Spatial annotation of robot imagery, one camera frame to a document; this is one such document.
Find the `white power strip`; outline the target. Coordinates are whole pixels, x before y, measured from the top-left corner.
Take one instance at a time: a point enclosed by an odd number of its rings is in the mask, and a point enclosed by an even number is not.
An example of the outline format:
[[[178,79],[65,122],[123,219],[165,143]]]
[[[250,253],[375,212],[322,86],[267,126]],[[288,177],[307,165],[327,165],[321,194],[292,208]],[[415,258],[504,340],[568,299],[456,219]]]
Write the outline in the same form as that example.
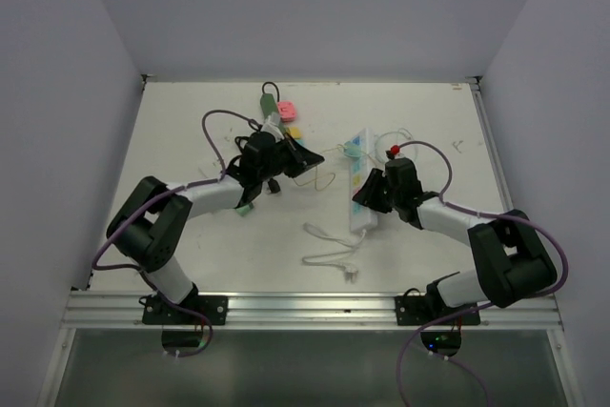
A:
[[[359,159],[351,159],[349,166],[349,224],[353,234],[370,231],[377,226],[376,212],[361,207],[352,201],[362,184],[366,181],[370,171],[375,167],[375,136],[369,128],[364,128],[347,143],[358,145],[365,153]]]

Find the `blue usb charger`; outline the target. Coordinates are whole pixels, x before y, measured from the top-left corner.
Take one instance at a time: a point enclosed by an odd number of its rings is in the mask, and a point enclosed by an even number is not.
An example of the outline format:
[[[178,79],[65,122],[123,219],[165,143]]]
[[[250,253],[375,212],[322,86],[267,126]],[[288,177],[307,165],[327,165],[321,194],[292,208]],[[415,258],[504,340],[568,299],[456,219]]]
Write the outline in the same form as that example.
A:
[[[354,145],[351,143],[340,145],[340,148],[342,150],[343,155],[351,159],[359,159],[360,157],[365,155],[365,153],[358,145]]]

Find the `white usb charger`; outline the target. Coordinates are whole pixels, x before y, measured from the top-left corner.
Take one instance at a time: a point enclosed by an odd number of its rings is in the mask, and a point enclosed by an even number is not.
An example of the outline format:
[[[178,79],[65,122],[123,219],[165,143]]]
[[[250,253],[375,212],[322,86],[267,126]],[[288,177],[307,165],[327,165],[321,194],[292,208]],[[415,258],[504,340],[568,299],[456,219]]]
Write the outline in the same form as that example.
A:
[[[204,178],[211,178],[214,176],[214,173],[210,172],[205,165],[199,165],[198,170]]]

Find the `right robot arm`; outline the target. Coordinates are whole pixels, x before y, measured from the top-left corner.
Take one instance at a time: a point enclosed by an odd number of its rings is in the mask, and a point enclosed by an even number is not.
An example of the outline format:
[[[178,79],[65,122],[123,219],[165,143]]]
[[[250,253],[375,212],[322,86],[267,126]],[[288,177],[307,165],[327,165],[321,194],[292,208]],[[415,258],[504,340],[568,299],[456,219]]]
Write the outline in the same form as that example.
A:
[[[467,304],[488,301],[506,308],[553,286],[557,269],[535,229],[518,211],[478,216],[451,209],[438,193],[425,192],[408,158],[374,168],[353,197],[382,214],[396,212],[422,231],[446,235],[470,248],[475,268],[449,274],[426,287],[424,311],[435,323],[446,323]]]

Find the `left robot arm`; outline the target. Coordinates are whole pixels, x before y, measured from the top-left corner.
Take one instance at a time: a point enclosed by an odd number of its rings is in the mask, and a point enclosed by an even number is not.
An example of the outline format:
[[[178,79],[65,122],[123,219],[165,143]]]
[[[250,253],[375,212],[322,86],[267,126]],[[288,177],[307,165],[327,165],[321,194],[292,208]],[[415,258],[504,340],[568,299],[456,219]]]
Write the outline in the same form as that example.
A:
[[[296,178],[324,162],[289,135],[281,139],[254,132],[217,179],[170,185],[153,176],[140,180],[111,221],[106,243],[133,261],[132,267],[163,296],[165,313],[176,323],[197,315],[197,287],[182,270],[175,250],[187,222],[203,214],[252,203],[263,184],[285,175]]]

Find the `green usb charger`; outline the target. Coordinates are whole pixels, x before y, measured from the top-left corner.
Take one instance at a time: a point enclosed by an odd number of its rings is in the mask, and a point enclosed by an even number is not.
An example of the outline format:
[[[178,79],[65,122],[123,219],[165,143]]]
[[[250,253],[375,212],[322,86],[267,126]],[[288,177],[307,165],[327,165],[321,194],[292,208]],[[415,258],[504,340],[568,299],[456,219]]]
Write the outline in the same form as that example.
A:
[[[250,213],[252,210],[254,209],[254,204],[253,203],[249,203],[247,205],[244,205],[242,207],[238,207],[235,209],[235,211],[240,215],[240,216],[245,216],[248,213]]]

